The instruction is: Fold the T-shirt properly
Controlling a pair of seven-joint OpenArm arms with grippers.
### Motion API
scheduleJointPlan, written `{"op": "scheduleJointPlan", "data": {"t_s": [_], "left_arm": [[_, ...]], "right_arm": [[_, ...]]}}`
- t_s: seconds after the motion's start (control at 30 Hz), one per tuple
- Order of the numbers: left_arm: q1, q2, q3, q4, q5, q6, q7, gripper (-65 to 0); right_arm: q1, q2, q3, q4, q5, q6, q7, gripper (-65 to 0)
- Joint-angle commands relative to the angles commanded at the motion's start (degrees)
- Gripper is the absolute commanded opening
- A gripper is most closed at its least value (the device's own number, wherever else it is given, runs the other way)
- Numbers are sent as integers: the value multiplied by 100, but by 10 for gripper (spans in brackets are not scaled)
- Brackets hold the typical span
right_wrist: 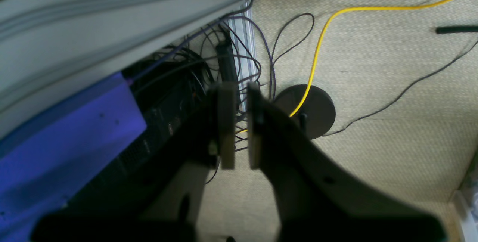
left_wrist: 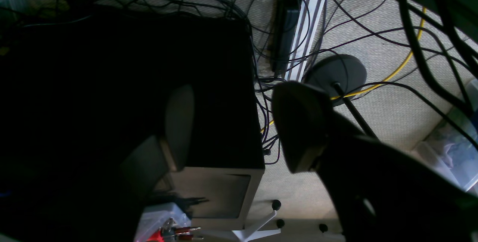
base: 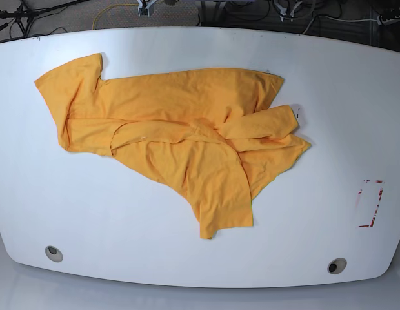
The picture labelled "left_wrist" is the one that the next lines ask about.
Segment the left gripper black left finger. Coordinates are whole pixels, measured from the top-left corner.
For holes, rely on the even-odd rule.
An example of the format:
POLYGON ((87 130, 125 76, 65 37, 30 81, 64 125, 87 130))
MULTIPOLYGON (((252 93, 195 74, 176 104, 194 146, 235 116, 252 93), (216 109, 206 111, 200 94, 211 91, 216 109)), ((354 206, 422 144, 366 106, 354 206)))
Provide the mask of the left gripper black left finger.
POLYGON ((121 164, 128 186, 139 198, 146 198, 164 175, 186 165, 195 117, 193 87, 174 89, 156 114, 153 133, 121 164))

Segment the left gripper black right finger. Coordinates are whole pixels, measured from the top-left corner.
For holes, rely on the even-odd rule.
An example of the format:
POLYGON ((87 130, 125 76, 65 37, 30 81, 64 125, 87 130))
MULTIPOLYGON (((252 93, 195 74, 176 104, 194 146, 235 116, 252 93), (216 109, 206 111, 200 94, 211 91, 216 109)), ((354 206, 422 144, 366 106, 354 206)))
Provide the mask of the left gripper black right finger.
POLYGON ((347 242, 477 241, 476 196, 367 136, 324 91, 281 83, 272 111, 290 172, 316 172, 347 242))

